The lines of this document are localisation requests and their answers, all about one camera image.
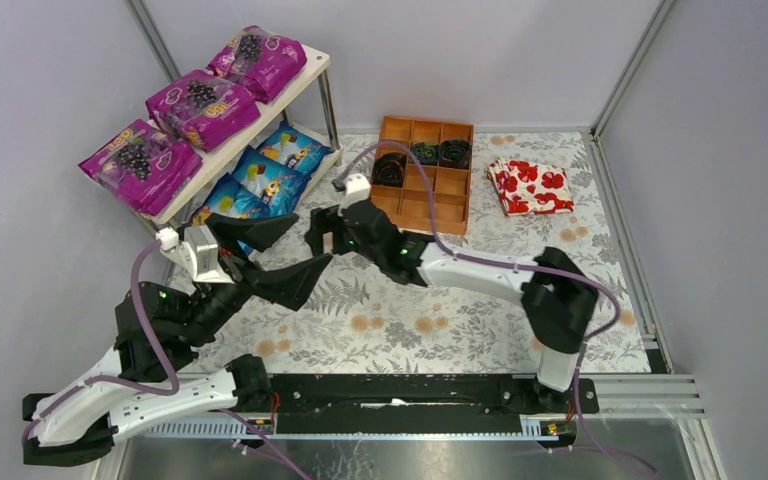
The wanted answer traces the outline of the teal blue snack bag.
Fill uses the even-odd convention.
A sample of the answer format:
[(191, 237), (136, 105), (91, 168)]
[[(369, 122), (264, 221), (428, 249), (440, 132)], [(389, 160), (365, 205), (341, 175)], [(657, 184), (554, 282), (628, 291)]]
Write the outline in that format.
[(211, 216), (222, 219), (251, 220), (267, 218), (270, 207), (250, 192), (231, 174), (224, 174), (208, 194), (203, 204), (191, 215), (188, 226), (203, 226)]

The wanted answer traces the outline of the blue candy bag underneath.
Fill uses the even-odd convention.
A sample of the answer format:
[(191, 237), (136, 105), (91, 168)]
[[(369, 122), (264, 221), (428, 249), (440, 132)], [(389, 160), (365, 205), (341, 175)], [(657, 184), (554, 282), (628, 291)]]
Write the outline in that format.
[(310, 180), (309, 175), (271, 160), (251, 146), (240, 152), (231, 175), (263, 201), (272, 216), (294, 212)]

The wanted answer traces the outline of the blue fruit candy bag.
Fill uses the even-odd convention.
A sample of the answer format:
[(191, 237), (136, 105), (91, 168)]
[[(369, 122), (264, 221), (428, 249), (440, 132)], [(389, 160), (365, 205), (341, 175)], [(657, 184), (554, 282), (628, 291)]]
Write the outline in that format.
[(334, 152), (331, 147), (286, 121), (281, 121), (256, 150), (268, 159), (310, 176), (318, 170), (325, 157)]

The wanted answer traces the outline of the purple grape candy bag front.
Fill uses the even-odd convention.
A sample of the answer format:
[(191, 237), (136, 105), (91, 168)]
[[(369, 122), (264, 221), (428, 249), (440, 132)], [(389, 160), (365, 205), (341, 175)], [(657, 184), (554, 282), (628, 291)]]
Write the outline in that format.
[(260, 118), (243, 86), (193, 70), (145, 102), (155, 123), (204, 152), (210, 152)]

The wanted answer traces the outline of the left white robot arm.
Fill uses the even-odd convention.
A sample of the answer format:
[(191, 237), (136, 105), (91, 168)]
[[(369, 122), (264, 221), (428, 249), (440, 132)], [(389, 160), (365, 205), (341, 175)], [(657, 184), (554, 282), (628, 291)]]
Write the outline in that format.
[(151, 427), (191, 414), (277, 407), (278, 395), (257, 356), (239, 356), (190, 381), (180, 373), (250, 299), (291, 310), (306, 303), (330, 263), (328, 254), (266, 270), (244, 251), (246, 246), (268, 249), (296, 220), (293, 214), (247, 220), (213, 217), (203, 225), (159, 230), (150, 251), (184, 269), (193, 291), (144, 281), (140, 266), (132, 267), (129, 289), (115, 309), (113, 345), (62, 390), (23, 398), (24, 463), (78, 466), (100, 459), (116, 444)]

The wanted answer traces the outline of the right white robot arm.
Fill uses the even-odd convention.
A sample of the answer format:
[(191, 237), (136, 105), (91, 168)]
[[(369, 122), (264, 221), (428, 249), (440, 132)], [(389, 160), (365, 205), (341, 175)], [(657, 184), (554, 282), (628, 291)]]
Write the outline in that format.
[(459, 288), (521, 306), (543, 346), (538, 382), (558, 392), (571, 387), (599, 291), (563, 251), (547, 247), (534, 259), (457, 251), (432, 235), (399, 230), (368, 200), (313, 210), (305, 235), (313, 254), (325, 252), (326, 235), (331, 253), (356, 253), (398, 284)]

